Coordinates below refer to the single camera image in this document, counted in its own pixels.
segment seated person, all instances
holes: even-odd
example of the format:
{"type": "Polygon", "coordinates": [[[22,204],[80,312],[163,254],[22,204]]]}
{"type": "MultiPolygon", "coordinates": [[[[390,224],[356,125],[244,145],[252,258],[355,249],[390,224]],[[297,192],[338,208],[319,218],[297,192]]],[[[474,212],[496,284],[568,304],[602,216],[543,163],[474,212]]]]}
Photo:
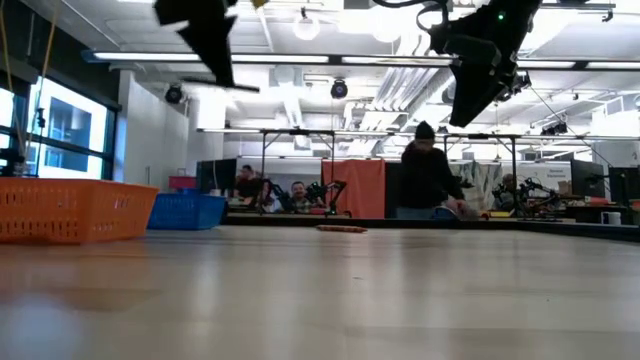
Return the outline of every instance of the seated person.
{"type": "Polygon", "coordinates": [[[299,214],[308,214],[311,212],[311,208],[325,207],[322,199],[316,199],[313,203],[307,199],[307,188],[302,181],[296,181],[291,185],[291,202],[299,214]]]}
{"type": "Polygon", "coordinates": [[[258,203],[264,213],[272,214],[281,210],[280,202],[273,197],[271,182],[263,181],[262,191],[258,195],[258,203]]]}
{"type": "Polygon", "coordinates": [[[236,186],[233,197],[251,199],[258,196],[262,187],[261,181],[256,177],[250,165],[244,165],[240,175],[236,178],[236,186]]]}
{"type": "Polygon", "coordinates": [[[502,185],[504,185],[507,191],[501,193],[499,197],[494,199],[493,210],[510,212],[515,206],[515,201],[513,200],[513,189],[515,187],[513,174],[503,176],[502,185]]]}
{"type": "Polygon", "coordinates": [[[451,173],[447,156],[434,146],[435,137],[433,128],[421,122],[416,129],[415,140],[402,154],[398,219],[430,220],[435,208],[440,206],[446,206],[456,214],[469,212],[460,182],[451,173]]]}

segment blue plastic crate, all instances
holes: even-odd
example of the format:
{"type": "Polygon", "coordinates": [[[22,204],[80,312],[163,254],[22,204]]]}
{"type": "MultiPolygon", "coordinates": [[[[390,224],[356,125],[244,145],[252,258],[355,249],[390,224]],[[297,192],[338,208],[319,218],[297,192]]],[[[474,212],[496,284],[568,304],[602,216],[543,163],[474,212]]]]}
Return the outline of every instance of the blue plastic crate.
{"type": "Polygon", "coordinates": [[[220,225],[226,199],[222,196],[158,194],[148,229],[205,230],[220,225]]]}

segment orange plastic crate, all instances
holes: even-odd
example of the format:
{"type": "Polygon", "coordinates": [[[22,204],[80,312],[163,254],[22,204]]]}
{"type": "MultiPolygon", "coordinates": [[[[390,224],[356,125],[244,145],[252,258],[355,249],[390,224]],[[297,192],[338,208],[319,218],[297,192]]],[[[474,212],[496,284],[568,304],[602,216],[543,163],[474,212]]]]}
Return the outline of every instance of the orange plastic crate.
{"type": "Polygon", "coordinates": [[[142,236],[157,193],[110,181],[0,178],[0,242],[82,244],[142,236]]]}

